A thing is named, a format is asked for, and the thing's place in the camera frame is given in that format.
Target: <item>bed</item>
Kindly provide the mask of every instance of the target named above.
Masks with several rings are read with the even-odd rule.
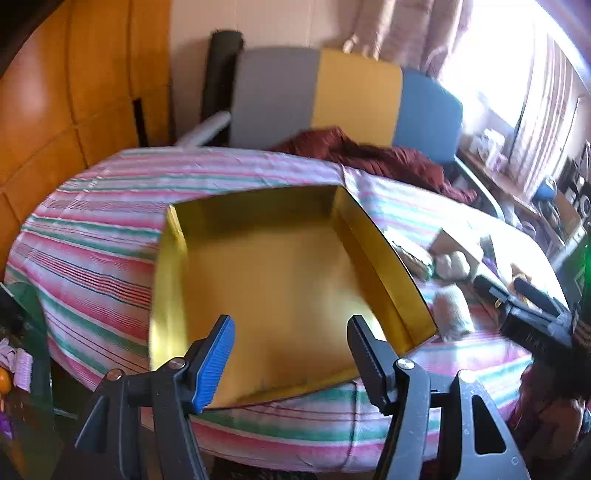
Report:
[[[149,367],[152,275],[169,203],[305,184],[344,186],[380,228],[396,228],[424,247],[452,221],[478,234],[501,232],[534,272],[534,282],[563,300],[535,242],[483,212],[338,164],[230,148],[125,150],[72,177],[23,223],[5,282],[35,288],[52,357],[94,389],[111,368],[133,374]],[[438,283],[417,284],[431,302]],[[464,291],[478,331],[460,342],[428,343],[412,357],[433,372],[476,371],[507,416],[530,356],[502,339],[491,311],[472,290]],[[150,413],[143,417],[149,426]],[[270,404],[206,411],[193,426],[205,452],[238,462],[282,470],[366,471],[377,463],[389,419],[353,380]],[[436,454],[438,426],[433,410],[426,458]]]

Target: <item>wall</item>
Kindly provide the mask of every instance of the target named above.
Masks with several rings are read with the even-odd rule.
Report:
[[[341,47],[361,0],[173,0],[171,74],[177,136],[200,119],[208,38],[215,29],[243,33],[246,47]]]
[[[170,0],[65,0],[0,79],[0,273],[20,224],[62,182],[169,140]]]

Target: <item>maroon blanket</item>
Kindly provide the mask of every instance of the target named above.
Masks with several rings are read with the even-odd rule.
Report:
[[[477,197],[474,190],[452,187],[443,174],[443,168],[418,150],[359,145],[339,127],[306,130],[276,145],[271,151],[340,163],[431,190],[462,203],[470,204]]]

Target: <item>small box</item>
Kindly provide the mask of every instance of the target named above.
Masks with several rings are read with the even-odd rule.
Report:
[[[451,254],[462,252],[470,265],[470,276],[472,277],[482,262],[483,252],[479,245],[479,239],[469,231],[460,229],[442,228],[429,247],[433,255]]]

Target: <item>curtain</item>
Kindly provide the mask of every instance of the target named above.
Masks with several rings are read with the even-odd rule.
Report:
[[[467,30],[473,0],[364,0],[345,52],[437,78]]]
[[[544,30],[534,28],[531,83],[509,158],[509,176],[528,199],[560,161],[560,147],[568,135],[564,120],[573,73],[556,42]]]

